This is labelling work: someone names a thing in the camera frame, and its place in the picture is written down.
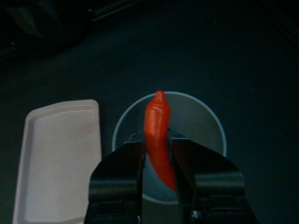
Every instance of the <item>white tray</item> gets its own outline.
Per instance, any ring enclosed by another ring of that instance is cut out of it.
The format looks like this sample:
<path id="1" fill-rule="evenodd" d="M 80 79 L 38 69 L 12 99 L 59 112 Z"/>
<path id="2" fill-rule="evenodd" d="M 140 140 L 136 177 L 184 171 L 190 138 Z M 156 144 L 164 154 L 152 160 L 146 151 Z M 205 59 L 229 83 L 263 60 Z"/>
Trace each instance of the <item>white tray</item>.
<path id="1" fill-rule="evenodd" d="M 14 224 L 83 223 L 102 158 L 99 105 L 66 101 L 26 118 Z"/>

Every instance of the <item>dark table surface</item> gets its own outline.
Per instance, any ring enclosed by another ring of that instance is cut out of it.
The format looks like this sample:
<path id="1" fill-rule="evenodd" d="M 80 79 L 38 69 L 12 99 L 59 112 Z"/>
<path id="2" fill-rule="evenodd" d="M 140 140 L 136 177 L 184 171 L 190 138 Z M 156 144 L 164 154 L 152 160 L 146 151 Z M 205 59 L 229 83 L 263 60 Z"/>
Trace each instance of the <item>dark table surface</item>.
<path id="1" fill-rule="evenodd" d="M 0 67 L 0 222 L 11 223 L 24 118 L 55 102 L 99 103 L 104 156 L 127 107 L 158 89 L 207 103 L 261 223 L 299 220 L 299 52 L 262 4 L 146 3 L 106 18 L 72 48 Z"/>

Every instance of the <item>white plastic tray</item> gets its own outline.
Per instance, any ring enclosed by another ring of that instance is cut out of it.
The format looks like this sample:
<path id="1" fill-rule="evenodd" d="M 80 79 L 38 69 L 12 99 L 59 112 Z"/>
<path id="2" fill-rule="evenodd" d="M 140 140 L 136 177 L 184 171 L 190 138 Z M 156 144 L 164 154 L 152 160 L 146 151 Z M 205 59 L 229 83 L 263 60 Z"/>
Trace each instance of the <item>white plastic tray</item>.
<path id="1" fill-rule="evenodd" d="M 99 161 L 99 105 L 66 101 L 26 118 L 14 224 L 83 223 Z"/>

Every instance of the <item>red chili pepper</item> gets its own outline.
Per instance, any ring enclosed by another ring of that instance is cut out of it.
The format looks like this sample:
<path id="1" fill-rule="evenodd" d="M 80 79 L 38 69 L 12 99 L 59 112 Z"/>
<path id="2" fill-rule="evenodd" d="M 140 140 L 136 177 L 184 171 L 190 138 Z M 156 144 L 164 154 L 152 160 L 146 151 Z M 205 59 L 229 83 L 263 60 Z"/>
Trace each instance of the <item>red chili pepper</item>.
<path id="1" fill-rule="evenodd" d="M 170 163 L 166 142 L 170 117 L 171 107 L 164 92 L 158 91 L 144 112 L 146 152 L 159 179 L 175 191 L 174 168 Z"/>

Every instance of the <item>dark background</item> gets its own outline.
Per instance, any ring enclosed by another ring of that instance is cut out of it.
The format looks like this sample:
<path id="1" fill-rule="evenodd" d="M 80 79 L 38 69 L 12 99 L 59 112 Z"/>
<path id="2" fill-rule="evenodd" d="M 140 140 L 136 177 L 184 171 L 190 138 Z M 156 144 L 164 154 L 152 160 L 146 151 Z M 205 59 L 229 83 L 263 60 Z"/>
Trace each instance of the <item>dark background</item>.
<path id="1" fill-rule="evenodd" d="M 261 223 L 298 223 L 299 52 L 282 27 L 255 1 L 147 2 L 98 21 L 68 49 L 4 60 L 0 222 L 12 222 L 27 114 L 96 100 L 106 156 L 124 110 L 162 89 L 195 96 L 217 113 Z"/>

